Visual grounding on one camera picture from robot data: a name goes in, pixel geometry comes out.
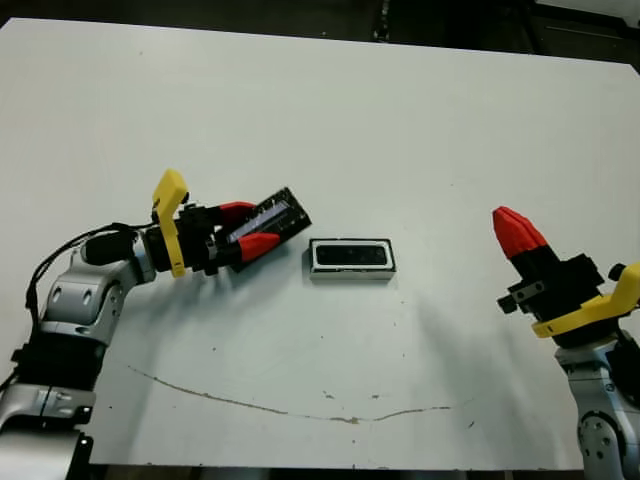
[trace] black box with white border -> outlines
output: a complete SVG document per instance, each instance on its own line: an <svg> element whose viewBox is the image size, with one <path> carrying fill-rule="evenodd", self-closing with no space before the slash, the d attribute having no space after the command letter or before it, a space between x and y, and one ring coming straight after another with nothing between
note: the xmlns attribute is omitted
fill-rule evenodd
<svg viewBox="0 0 640 480"><path fill-rule="evenodd" d="M396 272L386 238L312 238L309 263L312 279L388 280Z"/></svg>

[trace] yellow plastic part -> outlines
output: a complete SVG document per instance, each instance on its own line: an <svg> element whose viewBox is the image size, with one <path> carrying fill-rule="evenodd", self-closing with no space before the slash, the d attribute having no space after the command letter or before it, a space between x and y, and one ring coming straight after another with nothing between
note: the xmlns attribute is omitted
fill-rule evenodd
<svg viewBox="0 0 640 480"><path fill-rule="evenodd" d="M182 203L187 192L187 184L184 182L182 175L171 168L164 172L160 183L155 192L153 192L153 210L158 216L160 231L169 253L171 274L174 277L181 277L186 272L180 242L178 242L178 229L173 221L173 214Z"/></svg>
<svg viewBox="0 0 640 480"><path fill-rule="evenodd" d="M638 306L638 299L640 299L640 263L634 263L622 271L620 280L611 295L594 297L583 303L580 310L548 322L535 323L532 328L540 338L554 337L590 323L627 314Z"/></svg>

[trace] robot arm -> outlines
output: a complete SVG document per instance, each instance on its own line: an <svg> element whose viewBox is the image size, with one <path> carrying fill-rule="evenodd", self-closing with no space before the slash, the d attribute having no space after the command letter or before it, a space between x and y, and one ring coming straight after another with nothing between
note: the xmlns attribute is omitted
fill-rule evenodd
<svg viewBox="0 0 640 480"><path fill-rule="evenodd" d="M522 281L498 300L505 313L520 307L536 317L538 337L552 337L556 360L578 406L577 436L587 480L640 479L640 349L619 327L640 299L640 263L616 265L604 282L582 254L561 261L526 218L500 207L493 214L502 249Z"/></svg>
<svg viewBox="0 0 640 480"><path fill-rule="evenodd" d="M154 194L153 224L114 224L100 229L111 233L69 242L69 269L51 287L42 315L32 281L27 307L35 311L34 329L14 352L17 366L0 387L0 478L86 478L93 442L76 427L91 418L93 389L133 287L167 270L174 276L185 269L212 275L218 267L251 261L280 242L276 233L251 233L235 241L217 237L220 227L242 225L254 207L249 203L187 205L174 221L173 213L187 197L181 182L177 172L165 174L163 189ZM53 259L36 270L36 282Z"/></svg>

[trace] dark floor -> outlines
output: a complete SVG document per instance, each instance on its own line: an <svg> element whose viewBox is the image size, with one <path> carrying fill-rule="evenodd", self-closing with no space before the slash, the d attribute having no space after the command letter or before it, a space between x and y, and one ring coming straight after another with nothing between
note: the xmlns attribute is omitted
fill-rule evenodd
<svg viewBox="0 0 640 480"><path fill-rule="evenodd" d="M12 16L341 40L378 38L610 60L630 63L640 71L638 30L624 27L619 19L540 7L532 0L0 0L0 24Z"/></svg>

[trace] white tabletop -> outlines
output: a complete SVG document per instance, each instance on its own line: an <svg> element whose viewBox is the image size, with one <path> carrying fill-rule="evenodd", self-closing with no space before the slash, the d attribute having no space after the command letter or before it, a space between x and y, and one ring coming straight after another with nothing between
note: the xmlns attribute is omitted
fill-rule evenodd
<svg viewBox="0 0 640 480"><path fill-rule="evenodd" d="M172 166L206 205L288 185L313 226L240 275L163 274L131 294L92 461L580 468L553 342L496 305L519 277L491 211L603 272L637 260L639 124L625 65L12 20L0 373L36 263L91 227L144 222ZM302 256L323 236L391 238L396 276L314 285Z"/></svg>

